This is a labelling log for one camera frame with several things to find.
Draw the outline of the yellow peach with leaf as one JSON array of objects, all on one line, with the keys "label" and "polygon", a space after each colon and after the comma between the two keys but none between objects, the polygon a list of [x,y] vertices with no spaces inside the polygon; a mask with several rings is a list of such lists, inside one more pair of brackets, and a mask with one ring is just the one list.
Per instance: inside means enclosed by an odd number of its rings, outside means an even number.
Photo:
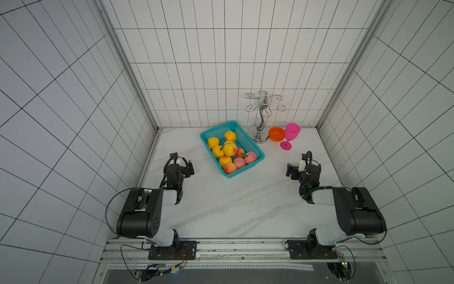
[{"label": "yellow peach with leaf", "polygon": [[208,145],[209,149],[212,150],[214,147],[219,145],[219,139],[217,137],[208,138],[207,145]]}]

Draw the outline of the yellow red peach top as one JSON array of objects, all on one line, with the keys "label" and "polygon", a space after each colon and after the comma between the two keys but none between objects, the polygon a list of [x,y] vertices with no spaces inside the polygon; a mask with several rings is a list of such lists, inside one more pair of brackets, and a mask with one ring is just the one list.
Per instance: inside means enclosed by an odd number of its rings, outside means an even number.
[{"label": "yellow red peach top", "polygon": [[226,164],[232,163],[232,158],[227,155],[223,155],[219,158],[219,165],[223,169]]}]

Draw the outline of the yellow peach leaf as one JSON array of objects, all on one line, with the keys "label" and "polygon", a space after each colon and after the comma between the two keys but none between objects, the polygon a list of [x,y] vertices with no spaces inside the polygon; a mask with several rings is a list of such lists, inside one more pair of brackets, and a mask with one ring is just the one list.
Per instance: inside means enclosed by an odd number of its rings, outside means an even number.
[{"label": "yellow peach leaf", "polygon": [[227,144],[223,146],[224,154],[227,156],[234,156],[236,153],[237,146],[235,144]]}]

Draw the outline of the pink peach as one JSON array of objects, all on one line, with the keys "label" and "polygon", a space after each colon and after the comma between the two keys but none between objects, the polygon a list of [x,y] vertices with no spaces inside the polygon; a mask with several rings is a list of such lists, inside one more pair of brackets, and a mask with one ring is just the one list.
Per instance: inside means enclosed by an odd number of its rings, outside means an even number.
[{"label": "pink peach", "polygon": [[245,154],[244,160],[246,164],[252,164],[258,160],[258,156],[254,152],[250,151]]},{"label": "pink peach", "polygon": [[233,163],[235,164],[235,166],[238,170],[244,168],[247,165],[245,159],[242,157],[236,157],[234,159]]}]

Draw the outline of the pink peach bottom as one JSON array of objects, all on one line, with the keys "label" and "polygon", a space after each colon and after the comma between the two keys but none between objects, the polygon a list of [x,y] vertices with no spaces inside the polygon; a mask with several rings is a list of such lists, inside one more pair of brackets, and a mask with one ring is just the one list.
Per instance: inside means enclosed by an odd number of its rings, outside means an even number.
[{"label": "pink peach bottom", "polygon": [[233,163],[235,164],[235,166],[238,170],[244,168],[247,165],[245,159],[242,157],[236,157],[234,159]]}]

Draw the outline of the orange red peach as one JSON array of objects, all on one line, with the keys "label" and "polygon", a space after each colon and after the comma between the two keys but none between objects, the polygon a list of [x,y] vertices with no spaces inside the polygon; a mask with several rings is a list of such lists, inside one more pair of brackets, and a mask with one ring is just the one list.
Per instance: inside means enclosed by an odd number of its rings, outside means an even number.
[{"label": "orange red peach", "polygon": [[244,149],[242,149],[242,148],[237,148],[236,149],[236,153],[234,155],[235,158],[237,158],[237,157],[244,158],[245,156],[246,156],[246,153],[245,153]]}]

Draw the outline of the teal plastic basket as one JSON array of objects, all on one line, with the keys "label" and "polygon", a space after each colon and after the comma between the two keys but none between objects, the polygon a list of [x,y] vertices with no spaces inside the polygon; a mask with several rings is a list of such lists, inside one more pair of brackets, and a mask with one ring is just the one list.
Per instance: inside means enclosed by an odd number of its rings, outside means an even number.
[{"label": "teal plastic basket", "polygon": [[221,174],[227,178],[246,171],[265,158],[264,152],[236,121],[205,130],[200,138]]}]

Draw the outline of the yellow peach red spot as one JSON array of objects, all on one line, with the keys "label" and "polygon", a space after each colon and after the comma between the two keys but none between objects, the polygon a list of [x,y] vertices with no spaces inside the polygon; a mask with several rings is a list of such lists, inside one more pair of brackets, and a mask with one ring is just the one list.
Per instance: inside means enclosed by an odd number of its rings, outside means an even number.
[{"label": "yellow peach red spot", "polygon": [[232,140],[227,140],[226,142],[224,142],[223,145],[225,146],[225,145],[227,145],[227,144],[235,144],[235,142],[232,141]]}]

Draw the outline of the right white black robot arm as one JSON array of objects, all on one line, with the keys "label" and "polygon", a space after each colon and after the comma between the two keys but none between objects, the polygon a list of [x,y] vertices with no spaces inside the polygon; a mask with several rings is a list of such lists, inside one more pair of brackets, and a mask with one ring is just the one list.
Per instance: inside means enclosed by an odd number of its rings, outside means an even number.
[{"label": "right white black robot arm", "polygon": [[332,206],[336,213],[329,224],[310,230],[305,240],[286,242],[291,259],[337,259],[337,243],[357,234],[371,237],[387,231],[385,219],[366,188],[320,186],[320,174],[321,165],[287,165],[286,176],[299,181],[304,201]]}]

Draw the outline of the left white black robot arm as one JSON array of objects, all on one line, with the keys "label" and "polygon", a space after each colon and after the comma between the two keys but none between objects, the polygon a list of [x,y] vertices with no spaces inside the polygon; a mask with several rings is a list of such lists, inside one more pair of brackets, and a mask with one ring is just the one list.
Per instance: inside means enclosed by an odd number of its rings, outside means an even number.
[{"label": "left white black robot arm", "polygon": [[188,260],[194,258],[195,241],[181,241],[175,229],[162,223],[162,210],[178,205],[183,198],[183,182],[195,174],[191,161],[172,153],[163,168],[158,188],[128,188],[119,191],[116,198],[127,193],[119,217],[114,224],[108,220],[110,202],[105,209],[105,222],[118,237],[142,239],[149,244],[150,260]]}]

